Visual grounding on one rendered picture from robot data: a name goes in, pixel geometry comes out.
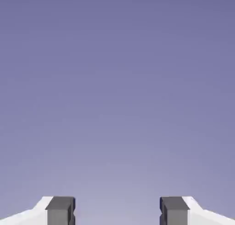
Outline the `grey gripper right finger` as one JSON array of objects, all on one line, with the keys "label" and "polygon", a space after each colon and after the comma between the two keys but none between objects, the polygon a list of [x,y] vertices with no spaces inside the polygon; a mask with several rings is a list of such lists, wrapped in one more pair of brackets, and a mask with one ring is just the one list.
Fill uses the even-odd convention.
[{"label": "grey gripper right finger", "polygon": [[192,196],[160,197],[159,225],[235,225],[235,219],[203,209]]}]

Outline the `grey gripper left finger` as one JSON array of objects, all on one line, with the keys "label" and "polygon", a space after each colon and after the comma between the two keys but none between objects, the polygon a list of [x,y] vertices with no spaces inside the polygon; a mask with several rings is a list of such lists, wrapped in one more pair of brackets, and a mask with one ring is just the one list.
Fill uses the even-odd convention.
[{"label": "grey gripper left finger", "polygon": [[0,219],[0,225],[76,225],[76,199],[65,196],[43,196],[29,210]]}]

